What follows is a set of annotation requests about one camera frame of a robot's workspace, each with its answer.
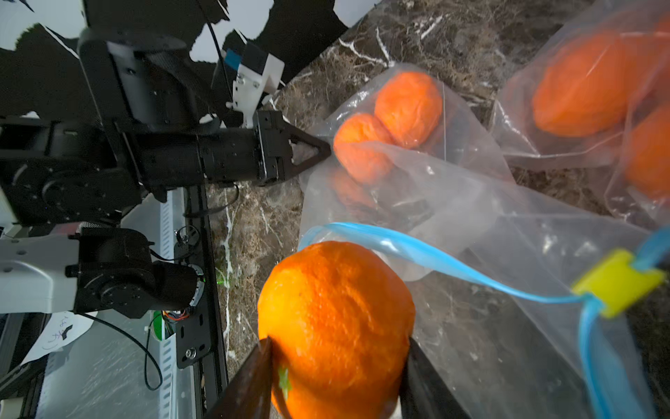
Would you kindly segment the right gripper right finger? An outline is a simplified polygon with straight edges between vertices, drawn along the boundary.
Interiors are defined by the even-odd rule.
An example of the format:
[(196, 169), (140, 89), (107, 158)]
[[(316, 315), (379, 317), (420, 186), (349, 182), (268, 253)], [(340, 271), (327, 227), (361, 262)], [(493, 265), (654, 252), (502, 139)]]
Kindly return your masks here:
[(414, 338), (402, 374), (403, 418), (470, 419)]

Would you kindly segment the orange taken from bag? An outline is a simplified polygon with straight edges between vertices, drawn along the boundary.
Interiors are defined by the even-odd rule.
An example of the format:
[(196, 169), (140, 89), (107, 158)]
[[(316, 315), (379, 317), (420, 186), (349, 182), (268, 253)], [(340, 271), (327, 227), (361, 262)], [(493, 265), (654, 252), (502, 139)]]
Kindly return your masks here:
[(404, 281), (360, 245), (328, 241), (283, 260), (258, 300), (279, 415), (391, 417), (414, 324)]

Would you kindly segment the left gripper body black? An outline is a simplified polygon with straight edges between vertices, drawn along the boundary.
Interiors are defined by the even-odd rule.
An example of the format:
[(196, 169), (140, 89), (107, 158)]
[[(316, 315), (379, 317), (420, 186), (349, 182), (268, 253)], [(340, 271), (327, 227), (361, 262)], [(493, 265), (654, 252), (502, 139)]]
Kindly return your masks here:
[(291, 145), (284, 117), (279, 111), (255, 113), (255, 129), (260, 146), (259, 186), (270, 186), (290, 178)]

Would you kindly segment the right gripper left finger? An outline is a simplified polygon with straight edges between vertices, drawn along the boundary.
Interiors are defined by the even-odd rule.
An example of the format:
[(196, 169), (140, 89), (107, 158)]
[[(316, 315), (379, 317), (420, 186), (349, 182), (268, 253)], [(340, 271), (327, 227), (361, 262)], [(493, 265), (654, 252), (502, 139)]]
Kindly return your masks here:
[(266, 419), (270, 417), (272, 343), (260, 340), (229, 383), (222, 396), (208, 402), (206, 419)]

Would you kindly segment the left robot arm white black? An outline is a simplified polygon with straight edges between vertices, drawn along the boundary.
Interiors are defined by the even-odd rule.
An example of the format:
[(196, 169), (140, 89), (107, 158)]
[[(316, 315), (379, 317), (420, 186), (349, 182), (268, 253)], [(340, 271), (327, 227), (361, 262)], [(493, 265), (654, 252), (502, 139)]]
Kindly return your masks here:
[(168, 35), (88, 28), (78, 55), (98, 123), (1, 120), (1, 225), (79, 225), (70, 235), (1, 237), (1, 311), (187, 311), (204, 283), (185, 258), (162, 258), (123, 228), (124, 216), (179, 188), (282, 183), (331, 147), (258, 109), (284, 67), (268, 54), (239, 64), (229, 98)]

